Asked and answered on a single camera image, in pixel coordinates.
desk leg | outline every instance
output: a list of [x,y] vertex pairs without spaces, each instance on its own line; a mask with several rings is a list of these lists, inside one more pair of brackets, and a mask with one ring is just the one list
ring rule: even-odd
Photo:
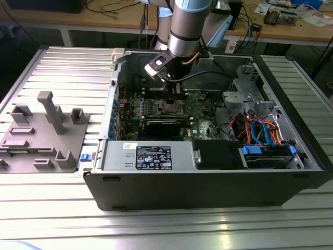
[[236,48],[237,42],[239,41],[239,38],[240,38],[239,36],[231,37],[228,40],[224,53],[233,54],[234,50]]
[[73,47],[72,38],[69,35],[69,30],[67,27],[60,27],[60,33],[65,47]]

power cable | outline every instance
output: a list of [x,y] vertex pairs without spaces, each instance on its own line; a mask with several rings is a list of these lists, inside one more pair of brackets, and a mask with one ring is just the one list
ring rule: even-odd
[[182,79],[177,79],[177,80],[168,80],[169,82],[182,82],[182,81],[186,81],[188,79],[191,79],[193,77],[197,77],[201,74],[207,74],[207,73],[213,73],[213,74],[220,74],[224,77],[229,77],[228,75],[226,75],[225,73],[223,72],[219,72],[219,71],[212,71],[212,70],[206,70],[206,71],[201,71],[201,72],[197,72],[197,73],[194,73],[194,74],[191,74],[190,76],[187,76],[187,77],[184,77]]
[[326,51],[328,50],[329,46],[331,45],[333,41],[333,36],[331,38],[331,40],[329,41],[329,43],[327,44],[325,50],[323,51],[323,53],[321,54],[321,56],[319,57],[318,61],[316,62],[314,68],[313,68],[313,71],[312,71],[312,74],[311,74],[311,77],[312,79],[316,77],[316,75],[319,73],[320,71],[320,67],[323,65],[322,62],[322,57],[324,56],[324,54],[326,53]]
[[124,7],[118,8],[118,9],[106,10],[106,11],[100,11],[100,10],[94,10],[94,9],[91,9],[91,8],[89,7],[89,4],[90,4],[92,1],[94,1],[94,0],[89,0],[89,2],[86,3],[85,7],[86,7],[88,10],[90,10],[90,11],[92,11],[92,12],[96,12],[96,13],[115,12],[115,11],[117,11],[117,10],[121,10],[121,9],[125,9],[125,8],[128,8],[128,7],[134,6],[134,5],[141,4],[141,2],[138,2],[138,3],[135,3],[135,4],[126,5],[126,6],[124,6]]
[[155,31],[155,33],[152,36],[152,39],[150,41],[149,49],[152,49],[152,44],[153,44],[153,41],[154,41],[154,39],[155,39],[155,37],[157,35],[157,32],[158,32],[159,28],[160,28],[159,8],[157,7],[157,28],[156,28],[156,31]]

floor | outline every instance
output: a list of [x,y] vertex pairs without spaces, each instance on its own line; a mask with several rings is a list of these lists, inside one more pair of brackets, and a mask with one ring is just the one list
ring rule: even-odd
[[[63,46],[60,32],[57,30],[47,29],[27,29],[34,39],[42,46]],[[115,34],[106,33],[106,41],[99,32],[85,32],[85,31],[72,31],[71,36],[74,45],[77,47],[127,47],[138,48],[138,35],[136,34]],[[141,48],[145,47],[145,37],[141,42]],[[215,48],[214,53],[222,53],[226,46],[225,43],[220,48]],[[265,50],[265,43],[258,43],[252,49],[243,50],[242,54],[263,54]],[[37,50],[37,46],[30,40],[30,38],[22,32],[17,30],[16,37],[8,41],[7,39],[0,40],[0,99],[2,99],[15,80],[20,76],[22,70],[30,61],[30,58]],[[270,49],[269,54],[278,54],[279,50]],[[307,72],[311,73],[319,55],[314,53],[309,46],[292,45],[288,50],[288,56],[292,56]],[[325,67],[318,74],[315,82],[322,89],[322,91],[330,97],[333,94],[327,87],[328,82],[333,81],[333,61],[327,63]]]

wooden tabletop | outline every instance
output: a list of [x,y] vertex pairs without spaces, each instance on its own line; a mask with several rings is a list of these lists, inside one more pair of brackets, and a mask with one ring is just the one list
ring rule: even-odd
[[[119,0],[94,0],[89,6],[91,9],[100,10],[99,3],[109,4],[116,3]],[[255,14],[255,6],[262,1],[260,0],[245,0],[245,8],[253,22],[262,25],[260,37],[275,38],[275,39],[290,39],[316,42],[329,42],[333,35],[332,26],[317,27],[309,24],[301,19],[297,20],[295,26],[277,24],[275,26],[264,24],[263,15]],[[134,0],[124,0],[120,4],[110,5],[106,7],[108,10],[120,8],[129,4],[135,3]],[[101,13],[92,12],[86,8],[80,14],[69,14],[52,11],[35,11],[35,10],[11,10],[8,5],[7,10],[19,22],[36,22],[36,23],[52,23],[80,26],[97,26],[97,27],[113,27],[113,28],[139,28],[139,23],[143,13],[144,5],[137,4],[135,6],[117,11],[115,18],[106,16]],[[323,5],[321,11],[332,11],[333,7]],[[157,27],[157,9],[155,6],[149,6],[149,26],[151,29]],[[0,8],[0,21],[10,20],[8,15]],[[236,29],[227,32],[228,35],[246,35],[242,23],[237,22]]]
[[[245,0],[245,9],[252,21],[262,25],[260,37],[262,38],[276,38],[276,39],[291,39],[315,42],[329,42],[333,35],[333,26],[317,27],[313,24],[307,23],[298,19],[295,26],[277,24],[275,26],[264,24],[264,15],[255,14],[254,11],[260,0]],[[322,5],[320,11],[332,11],[333,6]],[[234,31],[228,31],[229,35],[246,35],[246,31],[241,21],[236,24]]]
[[[54,11],[37,11],[37,10],[16,10],[10,9],[5,2],[2,1],[9,13],[19,22],[31,23],[52,23],[52,24],[66,24],[66,25],[82,25],[82,26],[98,26],[98,27],[113,27],[113,28],[134,28],[139,29],[141,16],[144,10],[144,4],[137,4],[125,9],[117,11],[115,18],[109,17],[102,13],[95,13],[84,7],[79,14],[61,13]],[[93,0],[89,4],[89,8],[100,11],[100,5],[117,3],[119,0]],[[134,0],[124,0],[120,4],[114,4],[105,7],[107,10],[118,9],[130,4],[135,4]],[[157,27],[157,8],[156,6],[149,6],[148,11],[148,25],[152,29]],[[8,15],[3,11],[0,6],[0,21],[11,20]]]

black cable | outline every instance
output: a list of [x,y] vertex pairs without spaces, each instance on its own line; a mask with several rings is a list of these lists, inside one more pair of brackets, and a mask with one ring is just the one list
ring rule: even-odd
[[154,39],[155,39],[155,37],[157,35],[157,32],[158,32],[159,28],[160,28],[159,8],[157,8],[157,28],[156,28],[156,31],[155,31],[155,33],[152,36],[152,39],[150,41],[149,49],[152,49],[152,44],[153,44],[153,41],[154,41]]
[[27,36],[39,47],[40,44],[28,33],[28,31],[25,30],[25,28],[23,28],[23,26],[21,24],[19,24],[18,21],[16,21],[16,19],[14,17],[12,17],[12,15],[7,11],[7,9],[5,8],[4,4],[2,3],[2,1],[0,1],[0,4],[2,6],[2,8],[4,9],[5,13],[27,34]]
[[148,29],[149,29],[149,24],[148,24],[148,8],[149,8],[149,5],[147,4],[147,8],[146,8],[146,26],[147,26],[147,34],[146,34],[146,49],[148,49]]
[[314,73],[312,73],[312,78],[313,79],[321,71],[323,66],[330,60],[331,56],[333,56],[333,47],[328,51],[328,53],[323,57],[322,61],[317,65],[316,70],[314,71]]
[[314,48],[316,51],[319,51],[319,52],[324,52],[324,51],[322,51],[321,49],[319,49],[319,48],[316,48],[315,46],[310,46],[311,48]]
[[168,6],[168,8],[170,9],[171,13],[173,13],[173,9],[171,7],[170,0],[165,0],[165,3]]
[[89,2],[86,3],[85,7],[90,10],[90,11],[93,11],[93,12],[96,12],[96,13],[107,13],[107,12],[114,12],[114,11],[117,11],[117,10],[121,10],[121,9],[125,9],[125,8],[128,8],[128,7],[131,7],[131,6],[134,6],[134,5],[138,5],[140,4],[141,2],[138,2],[136,4],[130,4],[130,5],[127,5],[127,6],[124,6],[124,7],[121,7],[121,8],[118,8],[118,9],[113,9],[113,10],[106,10],[106,11],[98,11],[98,10],[94,10],[94,9],[90,9],[89,8],[89,4],[94,1],[94,0],[90,0]]
[[317,51],[314,50],[314,47],[313,47],[313,46],[310,46],[310,49],[311,49],[316,55],[320,56],[320,54],[319,54]]
[[212,70],[206,70],[206,71],[201,71],[201,72],[198,72],[198,73],[194,73],[194,74],[191,74],[190,76],[187,76],[187,77],[184,77],[182,79],[177,79],[177,80],[169,80],[169,82],[182,82],[182,81],[186,81],[188,79],[191,79],[193,77],[197,77],[201,74],[207,74],[207,73],[213,73],[213,74],[220,74],[224,77],[229,77],[227,76],[224,72],[219,72],[219,71],[212,71]]
[[333,36],[332,36],[331,40],[329,41],[329,43],[327,44],[324,52],[322,53],[322,55],[319,57],[318,61],[316,62],[315,66],[313,68],[313,71],[312,71],[312,75],[311,75],[312,78],[316,77],[316,75],[318,74],[318,72],[320,70],[318,67],[319,67],[319,64],[321,62],[321,59],[322,59],[323,55],[326,53],[326,51],[329,48],[329,46],[332,43],[332,41],[333,41]]
[[[249,27],[251,28],[252,25],[253,25],[253,21],[252,21],[252,19],[249,17],[249,15],[248,15],[248,13],[247,13],[247,11],[246,11],[246,9],[244,8],[243,5],[242,5],[242,8],[244,9],[245,14],[243,14],[243,13],[239,13],[239,14],[240,14],[240,15],[243,15],[243,16],[245,16],[245,17],[247,17],[247,20],[245,20],[243,17],[239,17],[238,19],[241,20],[242,22],[243,22],[243,21],[246,21],[246,22],[248,23]],[[245,27],[245,29],[246,29],[246,31],[247,31],[246,36],[244,36],[244,39],[242,40],[241,44],[240,44],[239,46],[237,46],[236,50],[234,51],[234,54],[237,53],[239,49],[240,49],[240,51],[242,51],[242,49],[245,48],[245,47],[243,47],[243,43],[245,42],[245,39],[248,37],[248,34],[249,34],[249,32],[250,32],[250,30],[249,30],[248,27]]]
[[139,35],[139,41],[138,41],[138,45],[137,45],[138,48],[140,48],[142,32],[145,29],[146,22],[147,22],[147,20],[146,20],[146,8],[147,8],[147,5],[145,4],[144,12],[142,13],[141,21],[140,21],[140,35]]
[[219,100],[216,101],[216,106],[215,106],[215,108],[214,108],[214,113],[213,113],[213,118],[214,118],[214,122],[215,122],[215,124],[217,125],[217,127],[219,128],[219,130],[220,130],[222,133],[224,133],[227,137],[229,137],[231,140],[233,140],[233,141],[238,141],[238,140],[232,138],[231,135],[229,135],[226,131],[224,131],[223,129],[221,129],[221,126],[222,126],[223,124],[225,124],[225,123],[222,123],[222,124],[220,124],[220,125],[217,123],[217,120],[216,120],[216,110],[217,110],[218,105],[219,105]]

